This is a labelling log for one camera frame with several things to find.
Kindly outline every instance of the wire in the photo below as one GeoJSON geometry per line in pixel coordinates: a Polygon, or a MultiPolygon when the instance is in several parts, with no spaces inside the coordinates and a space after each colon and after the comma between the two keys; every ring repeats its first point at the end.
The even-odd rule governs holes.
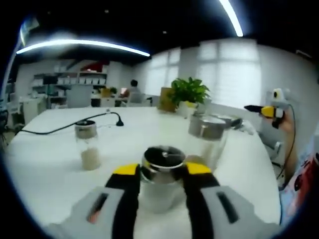
{"type": "MultiPolygon", "coordinates": [[[[106,112],[106,113],[103,113],[103,114],[98,114],[98,115],[90,116],[90,117],[87,117],[87,118],[85,118],[85,119],[78,120],[77,122],[79,122],[79,121],[85,121],[85,120],[89,120],[89,119],[92,119],[92,118],[95,118],[95,117],[98,117],[98,116],[104,116],[104,115],[109,115],[109,114],[115,114],[115,115],[117,115],[117,116],[119,117],[119,121],[116,123],[116,126],[123,126],[123,125],[124,125],[123,122],[122,122],[122,120],[121,120],[120,115],[119,115],[118,113],[116,113],[116,112],[106,112]]],[[[22,131],[22,132],[27,132],[27,133],[33,133],[33,134],[37,134],[37,135],[48,135],[48,134],[57,132],[57,131],[59,131],[59,130],[68,128],[68,127],[70,127],[70,126],[72,126],[72,125],[75,125],[77,122],[71,123],[71,124],[69,124],[69,125],[67,125],[67,126],[64,126],[64,127],[61,127],[61,128],[57,128],[57,129],[52,130],[52,131],[49,131],[49,132],[33,132],[33,131],[25,130],[25,129],[22,129],[22,130],[20,130],[20,131],[22,131]]]]}
{"type": "Polygon", "coordinates": [[[293,151],[293,148],[294,148],[294,144],[295,144],[295,139],[296,139],[296,118],[295,118],[295,110],[294,110],[294,107],[289,104],[289,106],[291,107],[292,111],[293,111],[293,117],[294,117],[294,139],[293,139],[293,144],[290,148],[290,151],[289,151],[289,154],[287,155],[286,159],[285,159],[285,163],[284,163],[284,166],[282,168],[282,170],[280,171],[279,175],[277,176],[277,179],[279,179],[279,177],[282,175],[282,173],[284,172],[285,168],[286,168],[286,164],[288,162],[288,159],[291,155],[291,152],[293,151]]]}

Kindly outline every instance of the office desk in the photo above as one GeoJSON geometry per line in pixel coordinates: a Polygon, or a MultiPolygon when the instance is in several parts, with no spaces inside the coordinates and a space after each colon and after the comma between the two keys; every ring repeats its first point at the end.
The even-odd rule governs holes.
{"type": "MultiPolygon", "coordinates": [[[[81,169],[73,127],[44,136],[20,132],[12,140],[6,165],[22,201],[41,225],[58,223],[68,217],[72,205],[96,186],[105,185],[115,168],[141,162],[147,147],[164,144],[183,150],[188,120],[160,113],[156,108],[112,110],[121,115],[125,126],[114,126],[116,115],[94,118],[102,154],[102,166],[95,171],[81,169]]],[[[47,110],[25,129],[49,131],[104,111],[104,108],[47,110]]],[[[279,223],[277,181],[256,133],[248,135],[231,130],[214,175],[221,185],[230,186],[249,200],[262,220],[279,223]]],[[[139,209],[135,236],[191,238],[185,204],[162,215],[139,209]]]]}

